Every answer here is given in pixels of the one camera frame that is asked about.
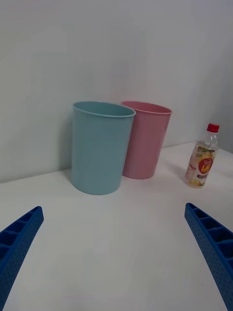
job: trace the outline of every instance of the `white table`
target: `white table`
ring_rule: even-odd
[[[225,311],[184,208],[233,231],[233,155],[219,150],[192,189],[180,176],[193,146],[163,149],[154,178],[104,196],[76,190],[69,171],[1,184],[0,231],[37,205],[45,216],[4,311]]]

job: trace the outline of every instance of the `red bottle cap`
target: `red bottle cap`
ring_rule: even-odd
[[[209,123],[209,125],[207,127],[207,131],[208,132],[217,133],[218,130],[219,130],[219,125],[218,124]]]

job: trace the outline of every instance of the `plastic bottle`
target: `plastic bottle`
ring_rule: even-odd
[[[196,142],[185,174],[191,187],[202,188],[206,182],[218,150],[218,129],[218,124],[209,123],[207,132]]]

